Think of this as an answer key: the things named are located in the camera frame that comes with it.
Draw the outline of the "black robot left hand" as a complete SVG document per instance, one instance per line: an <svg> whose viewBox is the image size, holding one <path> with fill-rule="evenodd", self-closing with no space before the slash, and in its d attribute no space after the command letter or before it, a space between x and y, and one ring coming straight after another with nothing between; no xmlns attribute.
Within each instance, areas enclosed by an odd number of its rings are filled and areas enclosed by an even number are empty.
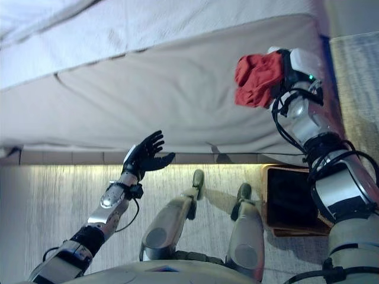
<svg viewBox="0 0 379 284"><path fill-rule="evenodd" d="M176 156L175 153L171 152L163 157L156 157L163 150L164 143L161 130L147 136L128 152L121 173L130 173L138 181L141 181L146 172L161 170L170 165Z"/></svg>

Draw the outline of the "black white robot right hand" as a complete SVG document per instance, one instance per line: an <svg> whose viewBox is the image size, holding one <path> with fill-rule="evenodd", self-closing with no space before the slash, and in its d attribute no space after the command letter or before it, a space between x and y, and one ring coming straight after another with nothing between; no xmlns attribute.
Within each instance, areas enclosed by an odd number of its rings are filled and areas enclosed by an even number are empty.
<svg viewBox="0 0 379 284"><path fill-rule="evenodd" d="M281 58L281 89L304 89L318 98L323 98L324 71L319 56L301 48L281 49L270 47L267 54L275 53Z"/></svg>

